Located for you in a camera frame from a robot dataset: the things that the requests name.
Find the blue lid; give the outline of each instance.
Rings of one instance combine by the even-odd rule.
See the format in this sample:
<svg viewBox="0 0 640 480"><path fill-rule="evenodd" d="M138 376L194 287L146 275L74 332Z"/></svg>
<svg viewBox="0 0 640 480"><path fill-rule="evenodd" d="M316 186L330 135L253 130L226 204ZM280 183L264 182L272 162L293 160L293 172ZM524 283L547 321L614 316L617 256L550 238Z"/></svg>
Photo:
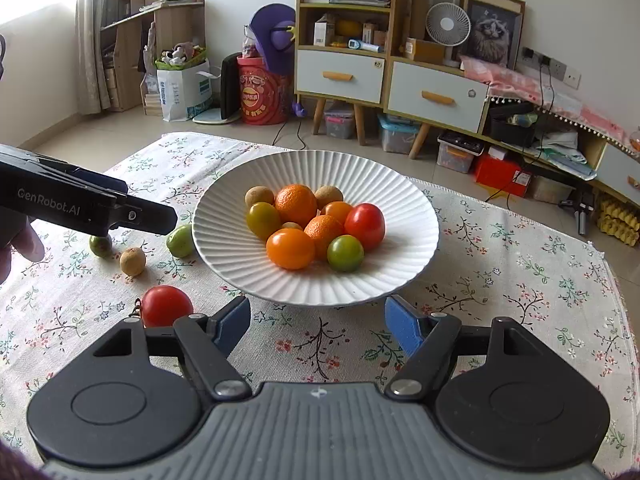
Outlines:
<svg viewBox="0 0 640 480"><path fill-rule="evenodd" d="M378 114L378 121L380 122L380 126L382 126L385 130L389 130L390 132L399 132L402 134L413 135L418 133L418 130L420 130L419 124L412 126L411 124L390 123L386 120L386 117L383 114Z"/></svg>

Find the white drawer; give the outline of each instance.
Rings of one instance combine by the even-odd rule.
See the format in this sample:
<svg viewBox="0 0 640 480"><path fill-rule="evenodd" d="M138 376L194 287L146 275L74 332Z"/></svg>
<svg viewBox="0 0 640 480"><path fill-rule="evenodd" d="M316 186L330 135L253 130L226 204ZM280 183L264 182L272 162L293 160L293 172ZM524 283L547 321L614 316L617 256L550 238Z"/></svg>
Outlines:
<svg viewBox="0 0 640 480"><path fill-rule="evenodd" d="M630 176L640 182L640 162L607 144L598 165L597 179L632 202L640 204L640 191L629 184Z"/></svg>
<svg viewBox="0 0 640 480"><path fill-rule="evenodd" d="M476 133L488 88L455 74L395 61L388 111Z"/></svg>
<svg viewBox="0 0 640 480"><path fill-rule="evenodd" d="M319 50L299 50L296 55L297 92L380 103L384 59Z"/></svg>

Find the cat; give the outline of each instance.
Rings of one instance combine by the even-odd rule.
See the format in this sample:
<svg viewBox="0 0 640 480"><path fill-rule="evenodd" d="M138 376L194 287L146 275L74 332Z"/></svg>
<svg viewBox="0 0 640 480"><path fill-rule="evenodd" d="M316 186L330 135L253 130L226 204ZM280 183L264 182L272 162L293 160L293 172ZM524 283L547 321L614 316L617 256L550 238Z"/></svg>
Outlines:
<svg viewBox="0 0 640 480"><path fill-rule="evenodd" d="M471 31L471 54L489 63L507 66L510 34L496 18L478 20Z"/></svg>

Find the orange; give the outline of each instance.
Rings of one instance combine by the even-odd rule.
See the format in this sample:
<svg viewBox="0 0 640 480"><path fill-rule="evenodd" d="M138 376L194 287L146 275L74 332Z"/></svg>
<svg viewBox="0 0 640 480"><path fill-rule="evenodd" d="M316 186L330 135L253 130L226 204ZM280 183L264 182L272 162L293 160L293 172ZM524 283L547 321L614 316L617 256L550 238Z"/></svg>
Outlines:
<svg viewBox="0 0 640 480"><path fill-rule="evenodd" d="M326 250L329 248L329 244L344 234L344 228L334 217L320 215L306 225L305 233L316 245L316 258L326 260Z"/></svg>
<svg viewBox="0 0 640 480"><path fill-rule="evenodd" d="M353 207L346 202L329 202L324 206L321 214L332 216L344 225L344 222L352 209Z"/></svg>
<svg viewBox="0 0 640 480"><path fill-rule="evenodd" d="M267 240L267 256L283 269L304 269L316 255L314 242L300 229L280 229Z"/></svg>
<svg viewBox="0 0 640 480"><path fill-rule="evenodd" d="M283 187L276 194L273 205L280 213L282 223L295 222L303 229L318 212L316 196L307 186L301 184Z"/></svg>

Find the red box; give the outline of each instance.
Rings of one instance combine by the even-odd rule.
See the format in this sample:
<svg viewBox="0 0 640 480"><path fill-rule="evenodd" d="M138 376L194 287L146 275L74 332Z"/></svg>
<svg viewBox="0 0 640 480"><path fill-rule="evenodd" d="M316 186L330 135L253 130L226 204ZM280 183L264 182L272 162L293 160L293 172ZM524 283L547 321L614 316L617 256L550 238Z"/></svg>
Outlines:
<svg viewBox="0 0 640 480"><path fill-rule="evenodd" d="M521 172L516 181L513 177L520 171L520 165L511 160L499 160L493 158L488 153L476 157L474 176L476 184L503 189L512 195L522 196L527 192L527 187L531 181L531 173Z"/></svg>

